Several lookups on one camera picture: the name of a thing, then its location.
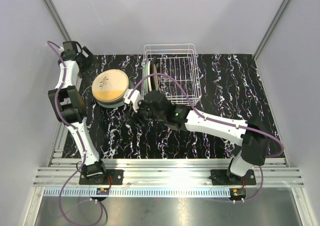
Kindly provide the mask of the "cream yellow leaf plate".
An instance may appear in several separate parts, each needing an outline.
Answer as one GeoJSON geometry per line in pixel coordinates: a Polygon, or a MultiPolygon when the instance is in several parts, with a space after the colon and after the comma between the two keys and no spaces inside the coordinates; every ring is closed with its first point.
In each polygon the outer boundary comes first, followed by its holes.
{"type": "Polygon", "coordinates": [[[127,74],[119,69],[110,69],[94,79],[91,91],[96,100],[111,104],[120,101],[128,88],[127,74]]]}

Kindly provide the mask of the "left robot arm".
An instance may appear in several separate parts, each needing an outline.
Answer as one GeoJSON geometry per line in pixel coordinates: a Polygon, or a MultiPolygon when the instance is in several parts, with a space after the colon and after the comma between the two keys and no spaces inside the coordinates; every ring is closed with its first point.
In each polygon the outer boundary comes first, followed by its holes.
{"type": "Polygon", "coordinates": [[[64,41],[62,46],[47,41],[58,56],[59,79],[54,89],[48,91],[48,98],[59,122],[70,132],[80,153],[80,185],[101,185],[107,181],[108,173],[100,154],[95,149],[87,129],[87,110],[76,82],[85,71],[93,66],[97,58],[77,41],[64,41]]]}

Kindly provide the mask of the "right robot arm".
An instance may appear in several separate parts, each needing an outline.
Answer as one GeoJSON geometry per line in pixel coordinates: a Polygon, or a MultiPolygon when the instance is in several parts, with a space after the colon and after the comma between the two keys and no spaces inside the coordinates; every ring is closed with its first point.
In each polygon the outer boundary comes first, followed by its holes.
{"type": "Polygon", "coordinates": [[[161,122],[174,131],[205,133],[240,146],[227,170],[212,174],[217,185],[240,185],[252,167],[265,164],[270,140],[260,132],[262,124],[213,116],[184,104],[173,104],[157,90],[142,97],[138,90],[128,89],[123,99],[130,106],[127,118],[139,127],[148,121],[161,122]]]}

